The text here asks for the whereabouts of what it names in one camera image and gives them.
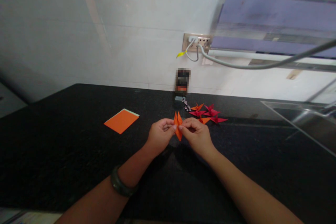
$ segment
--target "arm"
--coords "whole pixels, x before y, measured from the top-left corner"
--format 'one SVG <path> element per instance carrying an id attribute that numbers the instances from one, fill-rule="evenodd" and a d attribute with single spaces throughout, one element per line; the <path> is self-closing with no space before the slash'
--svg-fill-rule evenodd
<path id="1" fill-rule="evenodd" d="M 152 160 L 167 147 L 175 130 L 176 125 L 171 119 L 162 119 L 152 125 L 145 145 L 118 169 L 124 185 L 135 187 L 138 184 Z M 56 223 L 115 223 L 127 201 L 127 197 L 115 191 L 108 176 L 70 207 Z"/>
<path id="2" fill-rule="evenodd" d="M 193 150 L 214 170 L 248 223 L 302 223 L 288 208 L 217 151 L 206 125 L 195 118 L 188 118 L 179 129 Z"/>

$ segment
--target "countertop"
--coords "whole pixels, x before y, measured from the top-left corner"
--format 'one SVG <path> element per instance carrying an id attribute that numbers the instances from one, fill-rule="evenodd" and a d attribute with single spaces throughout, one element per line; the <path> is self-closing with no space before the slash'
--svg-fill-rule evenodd
<path id="1" fill-rule="evenodd" d="M 145 143 L 152 123 L 173 118 L 174 93 L 75 84 L 0 119 L 0 207 L 64 212 Z M 215 104 L 216 148 L 305 223 L 336 219 L 336 158 L 259 99 L 192 93 Z M 126 108 L 140 117 L 119 135 L 103 123 Z M 182 118 L 191 117 L 183 109 Z M 244 223 L 214 173 L 174 136 L 121 217 Z"/>

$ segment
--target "gray cable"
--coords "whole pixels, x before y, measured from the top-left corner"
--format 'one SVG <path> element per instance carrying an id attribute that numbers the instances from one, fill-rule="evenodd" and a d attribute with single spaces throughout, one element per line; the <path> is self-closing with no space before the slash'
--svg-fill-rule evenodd
<path id="1" fill-rule="evenodd" d="M 203 46 L 201 46 L 200 44 L 197 45 L 197 58 L 198 58 L 198 48 L 201 48 L 201 53 L 202 55 L 211 60 L 211 61 L 214 61 L 218 64 L 221 64 L 221 65 L 224 65 L 224 66 L 227 66 L 227 67 L 231 67 L 231 68 L 238 68 L 238 69 L 252 69 L 252 70 L 259 70 L 259 69 L 269 69 L 269 68 L 274 68 L 274 67 L 279 67 L 279 66 L 282 66 L 282 65 L 285 65 L 285 64 L 288 64 L 290 62 L 293 62 L 293 61 L 297 61 L 297 60 L 300 60 L 302 58 L 306 58 L 306 57 L 309 57 L 309 56 L 312 56 L 316 53 L 319 53 L 319 52 L 322 52 L 322 51 L 325 51 L 327 49 L 330 49 L 332 47 L 335 47 L 336 46 L 336 40 L 331 40 L 330 42 L 328 43 L 325 43 L 323 45 L 319 45 L 313 49 L 310 49 L 308 51 L 305 51 L 303 53 L 300 53 L 300 54 L 297 54 L 291 58 L 287 58 L 287 59 L 284 59 L 282 61 L 279 61 L 279 62 L 276 62 L 276 63 L 272 63 L 272 64 L 266 64 L 266 65 L 252 65 L 252 66 L 244 66 L 244 65 L 234 65 L 234 64 L 230 64 L 230 63 L 227 63 L 227 62 L 224 62 L 224 61 L 221 61 L 221 60 L 218 60 L 216 58 L 213 58 L 213 57 L 210 57 L 209 55 L 207 55 L 205 52 L 204 52 L 204 49 L 203 49 Z"/>

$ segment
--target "finger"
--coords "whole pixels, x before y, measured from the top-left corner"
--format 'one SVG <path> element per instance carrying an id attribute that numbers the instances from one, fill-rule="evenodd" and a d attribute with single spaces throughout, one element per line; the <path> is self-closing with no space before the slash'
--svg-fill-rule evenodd
<path id="1" fill-rule="evenodd" d="M 168 129 L 168 128 L 170 128 L 171 126 L 173 126 L 173 124 L 166 124 L 165 126 L 163 126 L 163 129 L 165 130 L 165 129 Z"/>
<path id="2" fill-rule="evenodd" d="M 174 120 L 172 119 L 168 119 L 168 118 L 163 118 L 159 121 L 157 121 L 155 124 L 159 125 L 161 128 L 163 128 L 163 126 L 167 125 L 167 124 L 171 124 L 174 125 Z"/>
<path id="3" fill-rule="evenodd" d="M 185 119 L 184 121 L 183 121 L 183 123 L 188 123 L 188 122 L 190 122 L 190 121 L 198 121 L 196 118 L 194 118 L 194 117 L 189 117 L 189 118 L 187 118 L 187 119 Z"/>
<path id="4" fill-rule="evenodd" d="M 193 128 L 195 130 L 199 130 L 203 127 L 203 124 L 198 121 L 195 118 L 188 118 L 190 120 L 184 120 L 184 122 L 182 123 L 182 126 L 186 127 L 186 128 Z"/>
<path id="5" fill-rule="evenodd" d="M 163 126 L 163 131 L 166 132 L 167 130 L 169 130 L 173 125 L 167 124 L 165 126 Z"/>
<path id="6" fill-rule="evenodd" d="M 169 129 L 167 129 L 166 134 L 169 135 L 169 137 L 171 138 L 175 134 L 176 128 L 177 125 L 173 125 Z"/>
<path id="7" fill-rule="evenodd" d="M 181 131 L 182 135 L 184 135 L 188 141 L 192 139 L 194 133 L 192 133 L 190 130 L 188 130 L 186 127 L 182 125 L 180 125 L 178 128 Z"/>

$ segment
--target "hand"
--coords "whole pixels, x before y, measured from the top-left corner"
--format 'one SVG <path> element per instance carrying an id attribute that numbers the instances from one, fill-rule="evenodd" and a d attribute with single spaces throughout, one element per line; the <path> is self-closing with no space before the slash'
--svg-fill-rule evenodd
<path id="1" fill-rule="evenodd" d="M 172 119 L 161 119 L 153 123 L 149 131 L 144 148 L 149 155 L 158 156 L 168 145 L 171 137 L 175 134 L 176 125 Z"/>
<path id="2" fill-rule="evenodd" d="M 178 128 L 188 140 L 192 149 L 203 159 L 207 160 L 216 151 L 211 141 L 208 126 L 197 119 L 187 118 Z"/>

